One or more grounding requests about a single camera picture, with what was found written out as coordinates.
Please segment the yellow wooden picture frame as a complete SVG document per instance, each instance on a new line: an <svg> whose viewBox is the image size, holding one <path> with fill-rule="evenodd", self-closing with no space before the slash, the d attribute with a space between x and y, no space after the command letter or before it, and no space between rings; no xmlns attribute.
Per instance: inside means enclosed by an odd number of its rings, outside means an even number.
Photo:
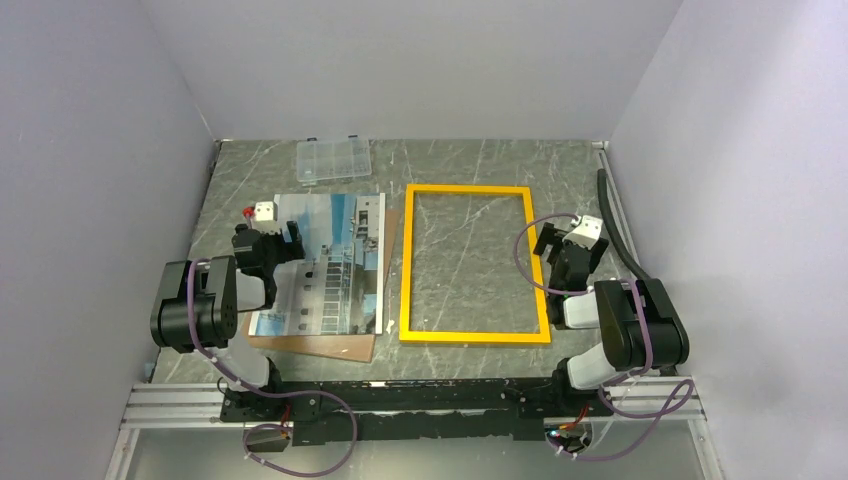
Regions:
<svg viewBox="0 0 848 480"><path fill-rule="evenodd" d="M534 289L534 299L537 309L538 330L536 332L456 332L456 331L423 331L411 327L412 311L412 267L414 247L414 213L415 196L418 194L439 195L484 195L484 196L516 196L522 200L523 214L526 225L519 234L519 239L525 239L528 247L534 249L537 241L535 230L531 189L527 186L492 186L492 185L463 185L463 184L409 184L406 187L404 207L403 250L401 268L400 312L398 319L398 336L403 343L416 344L457 344L457 345L548 345L551 343L551 327L545 311L545 296L542 287L541 260L533 253L529 254L531 273L527 279Z"/></svg>

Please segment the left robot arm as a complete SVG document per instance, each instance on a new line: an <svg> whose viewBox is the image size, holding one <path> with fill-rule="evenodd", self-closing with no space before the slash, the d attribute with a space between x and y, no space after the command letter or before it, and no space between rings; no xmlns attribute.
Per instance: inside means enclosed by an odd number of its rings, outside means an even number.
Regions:
<svg viewBox="0 0 848 480"><path fill-rule="evenodd" d="M165 265L150 315L154 343L181 354L196 353L218 370L228 388L248 392L247 407L263 420L278 417L286 392L276 385L273 362L238 332L238 317L271 308L278 266L305 258L299 225L251 228L242 223L232 237L233 253Z"/></svg>

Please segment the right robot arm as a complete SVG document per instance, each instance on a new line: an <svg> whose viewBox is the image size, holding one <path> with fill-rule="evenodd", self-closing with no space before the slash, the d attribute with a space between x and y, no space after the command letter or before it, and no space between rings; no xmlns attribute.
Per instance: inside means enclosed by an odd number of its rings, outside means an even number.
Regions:
<svg viewBox="0 0 848 480"><path fill-rule="evenodd" d="M589 217L570 231L546 222L533 250L548 255L544 291L552 326L600 334L597 345L560 361L552 372L550 401L564 415L585 406L589 390L621 376L675 367L690 354L688 334L659 279L589 283L609 245L601 227Z"/></svg>

